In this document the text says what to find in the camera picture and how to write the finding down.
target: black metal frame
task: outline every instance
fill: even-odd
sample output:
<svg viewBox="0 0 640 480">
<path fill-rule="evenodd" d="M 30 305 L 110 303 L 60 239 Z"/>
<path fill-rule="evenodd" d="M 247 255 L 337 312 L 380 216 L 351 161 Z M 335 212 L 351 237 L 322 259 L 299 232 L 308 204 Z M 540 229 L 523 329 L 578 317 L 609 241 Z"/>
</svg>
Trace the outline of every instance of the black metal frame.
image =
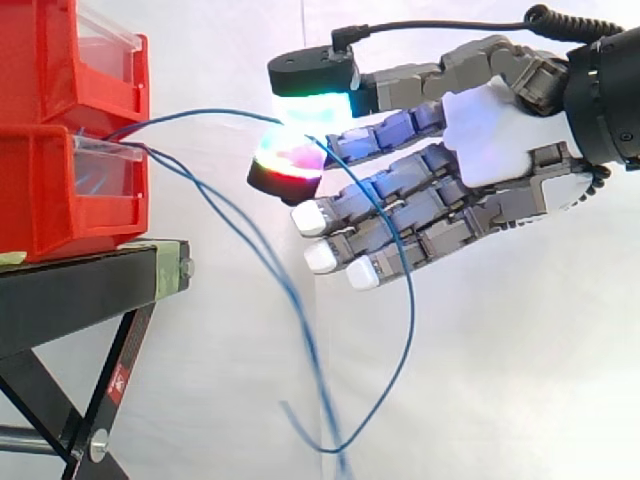
<svg viewBox="0 0 640 480">
<path fill-rule="evenodd" d="M 180 260 L 189 245 L 179 242 Z M 133 244 L 102 255 L 0 268 L 0 390 L 33 429 L 0 426 L 0 452 L 46 454 L 66 464 L 63 480 L 125 480 L 111 454 L 91 455 L 109 433 L 156 302 L 158 250 Z M 180 277 L 179 291 L 189 285 Z M 123 314 L 84 415 L 33 348 Z"/>
</svg>

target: white backdrop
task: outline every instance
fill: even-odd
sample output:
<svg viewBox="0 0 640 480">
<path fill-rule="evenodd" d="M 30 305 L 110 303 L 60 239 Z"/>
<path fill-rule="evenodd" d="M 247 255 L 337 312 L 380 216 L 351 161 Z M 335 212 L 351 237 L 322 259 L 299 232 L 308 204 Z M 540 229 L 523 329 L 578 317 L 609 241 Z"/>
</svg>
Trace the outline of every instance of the white backdrop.
<svg viewBox="0 0 640 480">
<path fill-rule="evenodd" d="M 90 3 L 150 37 L 154 115 L 203 106 L 269 113 L 266 62 L 302 47 L 305 37 L 307 45 L 327 42 L 333 27 L 430 17 L 514 21 L 529 6 L 522 0 Z M 640 24 L 640 10 L 623 0 L 553 7 Z M 367 71 L 437 60 L 478 36 L 389 33 L 358 45 L 358 62 Z M 526 33 L 511 37 L 567 48 Z M 400 354 L 405 284 L 356 294 L 340 274 L 311 278 L 288 210 L 244 183 L 263 131 L 249 121 L 194 118 L 138 138 L 174 153 L 265 228 L 316 313 L 322 358 L 349 432 Z M 332 478 L 330 461 L 321 462 L 296 437 L 278 407 L 289 399 L 319 436 L 319 406 L 284 295 L 192 186 L 159 168 L 152 175 L 151 233 L 190 240 L 197 274 L 188 292 L 158 307 L 112 451 L 132 479 Z M 415 275 L 414 350 L 389 402 L 349 451 L 356 478 L 640 478 L 639 182 L 616 171 L 579 208 L 486 239 Z M 336 173 L 322 188 L 343 183 Z M 39 350 L 80 408 L 115 328 L 110 322 Z M 0 404 L 0 423 L 16 418 Z M 52 459 L 0 455 L 2 479 L 57 478 L 59 467 Z"/>
</svg>

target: blue wire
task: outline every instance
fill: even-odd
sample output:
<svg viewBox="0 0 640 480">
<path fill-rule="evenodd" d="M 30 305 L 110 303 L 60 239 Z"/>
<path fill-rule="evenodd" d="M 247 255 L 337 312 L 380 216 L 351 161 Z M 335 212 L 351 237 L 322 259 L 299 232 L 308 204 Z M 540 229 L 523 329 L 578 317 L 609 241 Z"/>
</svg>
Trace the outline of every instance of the blue wire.
<svg viewBox="0 0 640 480">
<path fill-rule="evenodd" d="M 116 130 L 111 135 L 106 137 L 105 140 L 113 139 L 115 137 L 124 135 L 126 133 L 142 129 L 142 128 L 147 127 L 149 125 L 155 125 L 155 124 L 158 124 L 158 123 L 164 123 L 164 122 L 168 122 L 168 121 L 171 121 L 171 120 L 177 120 L 177 119 L 180 119 L 180 118 L 190 117 L 190 116 L 194 116 L 194 115 L 208 115 L 208 114 L 235 115 L 235 116 L 252 118 L 252 119 L 260 120 L 260 121 L 264 121 L 264 122 L 269 122 L 269 123 L 273 123 L 273 124 L 277 124 L 277 125 L 282 125 L 282 122 L 280 120 L 276 119 L 276 118 L 268 117 L 268 116 L 265 116 L 265 115 L 260 115 L 260 114 L 257 114 L 257 113 L 245 112 L 245 111 L 242 111 L 242 110 L 235 110 L 235 109 L 226 109 L 226 108 L 205 108 L 205 109 L 197 109 L 197 110 L 188 110 L 188 111 L 176 113 L 176 114 L 173 114 L 173 115 L 167 115 L 167 116 L 164 116 L 164 117 L 158 117 L 158 118 L 155 118 L 153 120 L 146 121 L 146 122 L 141 122 L 141 123 L 137 123 L 137 124 L 134 124 L 134 125 L 129 125 L 127 127 L 124 127 L 124 128 L 119 129 L 119 130 Z M 383 390 L 382 394 L 380 395 L 378 400 L 374 403 L 372 409 L 365 416 L 364 420 L 360 423 L 360 425 L 354 430 L 354 432 L 351 434 L 351 436 L 347 439 L 347 441 L 345 441 L 343 444 L 341 444 L 337 448 L 332 448 L 332 449 L 323 448 L 321 445 L 318 445 L 309 436 L 309 434 L 306 432 L 306 430 L 302 427 L 302 425 L 298 421 L 296 415 L 293 413 L 290 405 L 288 403 L 286 403 L 286 402 L 283 403 L 283 408 L 285 410 L 285 413 L 287 414 L 287 417 L 289 418 L 289 421 L 291 422 L 291 424 L 293 425 L 295 430 L 298 432 L 298 434 L 301 436 L 301 438 L 310 447 L 312 447 L 314 450 L 316 450 L 318 452 L 321 452 L 321 453 L 339 454 L 342 451 L 344 451 L 346 448 L 348 448 L 353 443 L 353 441 L 358 437 L 358 435 L 360 435 L 362 430 L 364 430 L 364 428 L 369 424 L 371 419 L 375 416 L 375 414 L 378 412 L 378 410 L 380 409 L 380 407 L 382 406 L 384 401 L 389 396 L 389 393 L 391 393 L 391 390 L 395 386 L 396 382 L 398 381 L 398 378 L 400 377 L 400 374 L 402 373 L 402 370 L 404 369 L 404 366 L 406 364 L 407 358 L 409 357 L 409 352 L 411 351 L 411 346 L 413 344 L 413 337 L 414 337 L 414 334 L 415 334 L 415 317 L 416 317 L 415 291 L 414 291 L 414 287 L 413 287 L 413 281 L 411 279 L 411 266 L 409 265 L 409 261 L 407 260 L 406 254 L 404 252 L 404 244 L 402 242 L 402 239 L 400 238 L 400 234 L 398 233 L 395 225 L 393 225 L 393 222 L 391 221 L 391 219 L 389 218 L 387 213 L 384 211 L 382 206 L 376 201 L 376 199 L 371 195 L 371 193 L 366 188 L 366 186 L 356 177 L 356 175 L 353 173 L 353 171 L 349 168 L 349 166 L 340 157 L 338 157 L 332 150 L 327 148 L 318 139 L 316 139 L 314 137 L 311 137 L 311 136 L 309 136 L 308 138 L 311 139 L 320 148 L 322 148 L 327 153 L 327 155 L 329 155 L 347 173 L 347 175 L 351 178 L 351 180 L 353 180 L 353 182 L 358 186 L 358 188 L 360 188 L 362 193 L 371 202 L 371 204 L 376 209 L 376 211 L 377 211 L 378 215 L 380 216 L 380 218 L 383 219 L 383 221 L 385 222 L 385 224 L 389 228 L 389 231 L 391 232 L 392 237 L 393 237 L 393 241 L 395 242 L 396 246 L 398 247 L 398 253 L 400 255 L 400 262 L 402 264 L 402 269 L 404 270 L 404 273 L 405 273 L 405 276 L 406 276 L 407 290 L 408 290 L 408 293 L 409 293 L 409 332 L 407 334 L 407 340 L 405 342 L 405 346 L 404 346 L 404 349 L 402 351 L 402 355 L 400 356 L 400 360 L 398 361 L 396 369 L 394 370 L 393 374 L 391 375 L 391 378 L 390 378 L 387 386 Z"/>
<path fill-rule="evenodd" d="M 313 352 L 312 354 L 310 354 L 310 356 L 312 357 L 312 359 L 314 359 L 313 360 L 314 373 L 316 372 L 316 370 L 318 370 L 317 374 L 319 375 L 319 377 L 321 379 L 321 387 L 324 387 L 324 379 L 323 379 L 322 371 L 320 370 L 320 365 L 319 365 L 319 361 L 318 361 L 318 358 L 317 358 L 317 354 L 315 353 L 316 352 L 315 341 L 313 339 L 313 334 L 311 333 L 311 329 L 310 329 L 310 327 L 308 325 L 308 320 L 306 319 L 306 315 L 304 314 L 304 310 L 303 310 L 303 307 L 302 307 L 302 301 L 300 299 L 300 296 L 299 296 L 297 290 L 295 289 L 295 287 L 293 286 L 293 284 L 291 282 L 291 279 L 287 275 L 284 267 L 282 266 L 282 263 L 280 262 L 280 259 L 275 254 L 275 252 L 273 251 L 273 248 L 271 247 L 269 241 L 266 239 L 264 234 L 260 231 L 258 226 L 235 203 L 233 203 L 231 200 L 229 200 L 227 197 L 225 197 L 219 191 L 215 190 L 210 185 L 202 182 L 200 179 L 195 177 L 193 175 L 193 173 L 183 163 L 178 161 L 176 158 L 174 158 L 174 157 L 172 157 L 170 155 L 167 155 L 166 153 L 160 152 L 159 150 L 155 150 L 155 149 L 149 148 L 144 144 L 124 143 L 123 142 L 123 145 L 129 145 L 129 146 L 134 146 L 134 147 L 138 147 L 138 148 L 144 149 L 151 156 L 151 158 L 153 158 L 156 162 L 158 162 L 163 167 L 169 169 L 173 173 L 176 173 L 176 174 L 180 175 L 183 178 L 191 180 L 196 185 L 196 187 L 200 191 L 200 194 L 204 197 L 204 199 L 211 206 L 211 208 L 222 218 L 222 220 L 236 234 L 238 234 L 247 243 L 247 245 L 258 256 L 258 258 L 262 261 L 262 263 L 270 271 L 270 273 L 278 280 L 278 282 L 285 289 L 285 291 L 287 292 L 290 300 L 294 304 L 296 313 L 298 314 L 298 317 L 301 320 L 301 324 L 302 324 L 303 332 L 304 332 L 304 337 L 305 337 L 305 346 L 307 347 L 308 352 Z M 163 157 L 163 158 L 169 160 L 170 162 L 176 164 L 181 170 L 178 170 L 177 168 L 175 168 L 175 167 L 171 166 L 170 164 L 166 163 L 160 157 Z M 253 241 L 251 239 L 249 239 L 244 234 L 244 232 L 242 232 L 224 214 L 224 212 L 222 212 L 219 209 L 219 207 L 213 202 L 213 200 L 211 200 L 211 198 L 207 194 L 207 191 L 212 193 L 213 195 L 217 196 L 220 200 L 222 200 L 225 204 L 227 204 L 232 210 L 234 210 L 245 222 L 247 222 L 249 227 L 253 230 L 253 232 L 256 234 L 258 239 L 263 244 L 263 247 L 265 248 L 265 250 L 267 250 L 267 252 L 271 256 L 271 258 L 272 258 L 273 262 L 276 264 L 276 268 L 278 269 L 279 272 L 274 271 L 273 267 L 271 266 L 271 264 L 269 264 L 269 262 L 264 257 L 262 252 L 260 252 L 259 248 L 253 243 Z M 327 416 L 330 419 L 330 424 L 331 424 L 332 430 L 335 432 L 334 433 L 334 437 L 335 437 L 334 441 L 335 441 L 336 445 L 340 445 L 341 442 L 342 442 L 341 435 L 340 435 L 340 431 L 339 431 L 339 427 L 338 427 L 338 422 L 335 419 L 335 414 L 333 413 L 333 407 L 330 404 L 330 397 L 328 395 L 328 392 L 325 391 L 324 393 L 321 393 L 321 397 L 323 398 L 323 403 L 325 404 L 325 410 L 327 410 Z M 339 471 L 345 475 L 345 478 L 353 478 L 353 476 L 352 476 L 352 474 L 350 472 L 350 467 L 349 467 L 346 455 L 341 454 L 339 456 L 339 461 L 337 463 L 337 466 L 339 467 Z"/>
</svg>

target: red storage bin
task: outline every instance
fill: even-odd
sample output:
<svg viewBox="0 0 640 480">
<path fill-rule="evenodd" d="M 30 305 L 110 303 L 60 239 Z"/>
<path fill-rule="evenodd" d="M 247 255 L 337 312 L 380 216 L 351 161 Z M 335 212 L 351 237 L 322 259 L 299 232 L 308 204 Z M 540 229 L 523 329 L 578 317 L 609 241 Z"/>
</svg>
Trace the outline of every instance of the red storage bin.
<svg viewBox="0 0 640 480">
<path fill-rule="evenodd" d="M 2 253 L 37 262 L 108 251 L 147 230 L 142 150 L 61 126 L 0 127 L 0 171 Z"/>
<path fill-rule="evenodd" d="M 146 38 L 76 0 L 2 0 L 0 31 L 0 261 L 144 233 L 146 155 L 96 139 L 149 119 Z"/>
</svg>

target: clear plastic window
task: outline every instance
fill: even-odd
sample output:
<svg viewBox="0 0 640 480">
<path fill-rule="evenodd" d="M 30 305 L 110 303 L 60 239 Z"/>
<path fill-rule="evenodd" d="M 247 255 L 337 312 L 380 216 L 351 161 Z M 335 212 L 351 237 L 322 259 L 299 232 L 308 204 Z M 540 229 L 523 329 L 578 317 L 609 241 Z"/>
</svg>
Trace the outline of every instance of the clear plastic window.
<svg viewBox="0 0 640 480">
<path fill-rule="evenodd" d="M 133 83 L 133 54 L 142 50 L 140 37 L 80 1 L 77 22 L 82 62 L 123 82 Z"/>
<path fill-rule="evenodd" d="M 74 168 L 77 195 L 135 197 L 134 167 L 142 161 L 140 149 L 74 137 Z"/>
</svg>

